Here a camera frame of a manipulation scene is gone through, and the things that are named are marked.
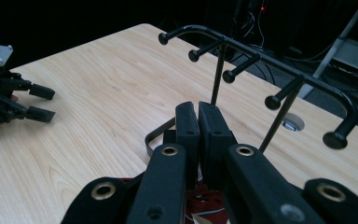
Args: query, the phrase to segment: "black cable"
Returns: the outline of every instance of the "black cable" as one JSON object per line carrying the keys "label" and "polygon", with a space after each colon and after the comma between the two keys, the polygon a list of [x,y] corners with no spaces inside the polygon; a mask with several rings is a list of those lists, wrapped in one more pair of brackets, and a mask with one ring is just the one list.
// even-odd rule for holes
{"label": "black cable", "polygon": [[238,55],[237,57],[235,57],[234,59],[231,59],[229,62],[230,63],[234,63],[235,61],[237,61],[240,57],[242,57],[243,55],[242,54],[240,54],[240,55]]}
{"label": "black cable", "polygon": [[275,77],[274,77],[274,75],[272,75],[271,69],[269,68],[269,66],[266,63],[264,63],[264,65],[267,67],[267,69],[269,71],[269,75],[271,76],[272,84],[275,85]]}
{"label": "black cable", "polygon": [[[246,58],[250,59],[250,57],[246,54],[243,54],[243,56],[245,56]],[[267,76],[266,74],[263,72],[263,70],[261,70],[261,68],[257,65],[257,63],[254,63],[255,67],[261,72],[261,74],[263,75],[264,80],[267,81]]]}
{"label": "black cable", "polygon": [[300,70],[300,71],[303,71],[305,73],[314,73],[315,70],[307,70],[307,69],[304,69],[304,68],[300,68],[296,63],[295,61],[293,60],[289,60],[290,64],[295,67],[296,69]]}
{"label": "black cable", "polygon": [[261,68],[257,65],[257,63],[254,63],[254,65],[258,68],[258,70],[261,72],[261,74],[263,74],[263,78],[264,80],[267,81],[267,77],[266,77],[266,74],[261,70]]}

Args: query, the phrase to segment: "dark background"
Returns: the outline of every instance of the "dark background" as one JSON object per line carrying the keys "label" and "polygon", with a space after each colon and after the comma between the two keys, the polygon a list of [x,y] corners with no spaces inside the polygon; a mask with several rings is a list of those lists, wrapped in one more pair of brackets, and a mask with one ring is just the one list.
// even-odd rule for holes
{"label": "dark background", "polygon": [[[196,23],[241,39],[239,27],[248,12],[259,15],[261,2],[0,0],[0,45],[13,46],[7,63],[12,68],[139,23],[165,31]],[[289,47],[296,47],[308,57],[334,41],[357,9],[358,0],[265,0],[265,6],[260,24],[266,48],[285,54]],[[358,24],[351,36],[358,39]],[[254,28],[241,41],[259,44],[260,38]],[[197,39],[189,42],[199,44]]]}

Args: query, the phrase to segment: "table surface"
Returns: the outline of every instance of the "table surface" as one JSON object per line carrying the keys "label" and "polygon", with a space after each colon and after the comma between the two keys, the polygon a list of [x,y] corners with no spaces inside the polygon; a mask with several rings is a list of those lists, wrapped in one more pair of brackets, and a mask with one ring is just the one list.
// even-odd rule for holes
{"label": "table surface", "polygon": [[[0,223],[61,222],[90,181],[145,170],[145,136],[172,118],[177,105],[192,101],[197,109],[199,101],[210,102],[216,57],[192,63],[193,46],[178,38],[161,46],[160,32],[137,25],[12,70],[56,91],[52,101],[16,92],[20,104],[56,115],[51,123],[0,124]],[[216,105],[240,143],[260,146],[277,114],[264,99],[278,90],[245,72],[233,84],[222,82]],[[268,159],[301,188],[323,177],[358,194],[358,127],[346,149],[333,150],[322,137],[340,118],[299,98],[289,112],[305,129],[281,127]]]}

